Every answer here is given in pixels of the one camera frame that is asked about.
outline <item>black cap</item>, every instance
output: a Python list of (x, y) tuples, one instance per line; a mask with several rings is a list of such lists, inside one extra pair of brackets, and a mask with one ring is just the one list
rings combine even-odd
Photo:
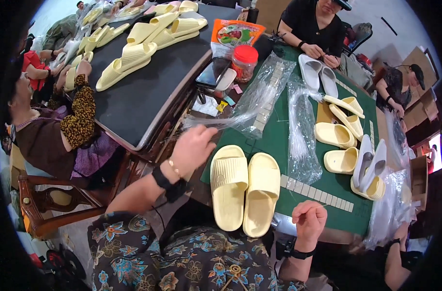
[(422, 87), (422, 90), (425, 90), (425, 82), (423, 81), (423, 71), (421, 67), (417, 64), (412, 64), (410, 69), (415, 73), (415, 77), (417, 78), (420, 87)]
[(352, 10), (352, 6), (347, 3), (349, 0), (333, 0), (335, 3), (337, 3), (342, 9), (350, 11)]

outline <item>floral blouse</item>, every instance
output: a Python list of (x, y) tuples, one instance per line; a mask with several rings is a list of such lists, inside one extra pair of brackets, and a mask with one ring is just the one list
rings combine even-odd
[(261, 238), (192, 227), (161, 249), (147, 221), (128, 212), (102, 215), (88, 234), (94, 291), (306, 290), (303, 282), (277, 279)]

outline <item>hand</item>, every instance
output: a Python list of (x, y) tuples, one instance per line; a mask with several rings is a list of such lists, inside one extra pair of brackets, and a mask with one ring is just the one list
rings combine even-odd
[(82, 58), (82, 61), (80, 61), (80, 63), (78, 64), (75, 76), (77, 77), (78, 75), (84, 74), (85, 78), (87, 79), (90, 73), (91, 73), (91, 65), (88, 62), (88, 57), (85, 56)]
[(67, 71), (69, 71), (70, 68), (71, 65), (65, 66), (64, 69), (59, 74), (59, 78), (57, 79), (56, 82), (56, 90), (60, 90), (64, 86), (64, 84), (66, 84), (66, 73)]
[(313, 59), (318, 59), (319, 57), (325, 55), (323, 50), (316, 44), (304, 43), (300, 49), (303, 50), (304, 53), (306, 53), (309, 57)]
[(292, 223), (297, 228), (296, 250), (311, 252), (315, 249), (327, 217), (326, 209), (316, 201), (307, 200), (294, 208)]
[(339, 67), (339, 61), (336, 59), (334, 55), (324, 55), (323, 61), (326, 64), (326, 66), (332, 69)]
[(114, 15), (119, 10), (119, 3), (114, 4), (113, 8), (111, 8), (111, 15)]
[(197, 125), (185, 132), (176, 142), (171, 160), (179, 176), (184, 177), (201, 166), (215, 149), (211, 138), (218, 133), (216, 128)]
[(392, 98), (389, 100), (389, 104), (394, 108), (394, 110), (397, 111), (397, 115), (399, 117), (404, 117), (404, 108), (402, 107), (402, 105), (396, 103)]

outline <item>wooden chair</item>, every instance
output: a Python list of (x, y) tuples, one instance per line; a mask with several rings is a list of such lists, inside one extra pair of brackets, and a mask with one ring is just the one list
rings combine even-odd
[[(71, 181), (63, 181), (41, 176), (19, 176), (18, 180), (21, 207), (29, 218), (35, 235), (41, 237), (56, 230), (60, 226), (103, 214), (108, 205), (117, 195), (121, 180), (124, 177), (127, 166), (132, 159), (133, 156), (131, 156), (129, 152), (126, 152), (119, 171), (116, 174), (113, 187), (111, 189), (103, 189), (98, 191), (86, 191), (79, 189), (74, 187), (71, 184)], [(132, 167), (131, 172), (135, 170), (136, 165), (137, 162), (134, 161), (134, 166)], [(131, 173), (129, 173), (124, 186), (128, 185), (130, 178)], [(43, 191), (36, 191), (36, 185), (61, 185), (72, 186), (73, 188), (70, 190), (64, 190), (61, 188), (50, 187)], [(54, 194), (55, 191), (61, 191), (68, 194), (71, 197), (69, 204), (60, 205), (55, 203), (52, 198), (52, 193)], [(92, 208), (70, 213), (79, 204), (90, 205)], [(49, 219), (43, 219), (42, 213), (45, 213), (48, 210), (68, 213)]]

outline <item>leopard print sleeve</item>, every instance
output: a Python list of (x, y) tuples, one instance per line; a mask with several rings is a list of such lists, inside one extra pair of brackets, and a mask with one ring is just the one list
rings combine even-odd
[(61, 120), (61, 131), (73, 149), (88, 141), (95, 128), (95, 100), (93, 90), (81, 74), (75, 78), (75, 87), (81, 87), (75, 94), (73, 115)]

